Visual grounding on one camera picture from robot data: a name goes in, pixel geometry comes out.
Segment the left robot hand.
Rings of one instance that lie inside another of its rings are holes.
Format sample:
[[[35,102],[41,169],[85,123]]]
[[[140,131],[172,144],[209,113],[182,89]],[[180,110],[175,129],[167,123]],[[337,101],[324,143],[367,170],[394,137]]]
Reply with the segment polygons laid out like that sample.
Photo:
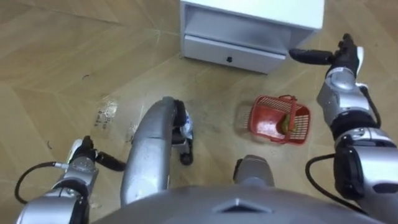
[[[81,143],[77,144],[76,148],[71,149],[67,163],[71,163],[78,157],[87,157],[89,160],[116,172],[124,172],[126,169],[125,162],[95,149],[94,142],[90,136],[85,136]]]

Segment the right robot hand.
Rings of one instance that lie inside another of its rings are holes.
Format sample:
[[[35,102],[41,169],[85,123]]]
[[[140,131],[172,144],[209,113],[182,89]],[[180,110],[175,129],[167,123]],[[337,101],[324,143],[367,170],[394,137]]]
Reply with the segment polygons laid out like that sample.
[[[334,52],[316,49],[290,49],[290,57],[300,63],[309,65],[329,65],[328,71],[334,68],[347,68],[355,77],[359,70],[358,46],[351,34],[345,33],[338,42]]]

